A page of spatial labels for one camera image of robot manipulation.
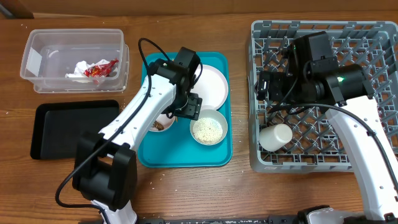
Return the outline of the white plastic cup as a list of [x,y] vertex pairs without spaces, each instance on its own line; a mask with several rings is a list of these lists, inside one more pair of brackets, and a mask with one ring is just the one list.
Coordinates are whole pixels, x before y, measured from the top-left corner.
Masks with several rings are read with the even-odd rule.
[[292,129],[286,124],[277,124],[264,128],[259,133],[259,144],[269,152],[275,152],[293,138]]

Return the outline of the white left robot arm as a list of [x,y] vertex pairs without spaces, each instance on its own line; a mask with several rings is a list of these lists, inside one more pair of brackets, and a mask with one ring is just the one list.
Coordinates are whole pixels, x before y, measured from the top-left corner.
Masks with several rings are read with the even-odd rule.
[[78,141],[72,186],[99,210],[105,223],[135,223],[130,199],[137,183],[136,151],[160,114],[197,120],[202,99],[191,90],[201,65],[182,47],[173,60],[157,59],[133,100],[99,133]]

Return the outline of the brown food scrap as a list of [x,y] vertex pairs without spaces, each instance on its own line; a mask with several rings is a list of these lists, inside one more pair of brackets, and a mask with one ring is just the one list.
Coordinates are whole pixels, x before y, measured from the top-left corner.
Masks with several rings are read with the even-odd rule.
[[163,124],[161,124],[158,121],[155,121],[151,128],[152,131],[163,131],[164,129],[165,128],[164,128]]

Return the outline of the white napkin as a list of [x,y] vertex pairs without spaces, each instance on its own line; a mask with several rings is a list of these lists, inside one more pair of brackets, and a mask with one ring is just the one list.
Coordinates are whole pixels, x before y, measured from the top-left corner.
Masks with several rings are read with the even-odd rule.
[[78,62],[75,66],[74,72],[73,73],[67,73],[65,75],[66,78],[78,78],[77,82],[79,83],[89,83],[90,80],[88,79],[88,77],[84,74],[84,72],[91,68],[94,67],[95,65],[105,65],[109,63],[109,61],[102,59],[97,63],[92,63],[92,64],[88,64],[86,61],[81,61]]

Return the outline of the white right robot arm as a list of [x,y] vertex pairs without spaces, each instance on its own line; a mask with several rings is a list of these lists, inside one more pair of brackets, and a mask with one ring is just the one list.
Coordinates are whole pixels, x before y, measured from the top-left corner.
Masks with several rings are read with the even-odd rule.
[[258,100],[271,112],[317,107],[336,131],[363,197],[363,215],[343,223],[397,223],[397,158],[383,130],[375,91],[362,66],[340,66],[325,31],[294,39],[284,72],[261,71]]

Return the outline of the pink bowl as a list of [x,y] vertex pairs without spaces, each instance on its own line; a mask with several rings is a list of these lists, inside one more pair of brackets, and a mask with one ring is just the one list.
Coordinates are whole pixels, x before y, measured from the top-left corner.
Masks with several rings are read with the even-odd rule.
[[171,125],[174,123],[175,117],[174,117],[174,116],[171,116],[171,114],[160,114],[160,115],[158,116],[158,118],[156,119],[156,121],[158,121],[158,122],[160,122],[161,124],[163,124],[163,126],[164,126],[164,128],[165,128],[163,131],[166,131],[166,130],[168,130],[168,129],[171,127]]

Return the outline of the white rice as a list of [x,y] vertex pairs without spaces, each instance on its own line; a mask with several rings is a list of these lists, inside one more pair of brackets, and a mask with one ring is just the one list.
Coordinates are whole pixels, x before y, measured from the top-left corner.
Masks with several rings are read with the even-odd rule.
[[223,137],[221,124],[213,118],[200,118],[193,124],[193,137],[201,144],[213,145]]

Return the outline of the red snack wrapper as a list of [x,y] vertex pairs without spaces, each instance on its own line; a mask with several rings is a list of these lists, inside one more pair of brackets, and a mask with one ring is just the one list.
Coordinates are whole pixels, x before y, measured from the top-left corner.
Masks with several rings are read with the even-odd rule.
[[86,77],[108,77],[114,70],[115,65],[119,62],[118,59],[111,60],[107,63],[93,65],[87,68],[83,74]]

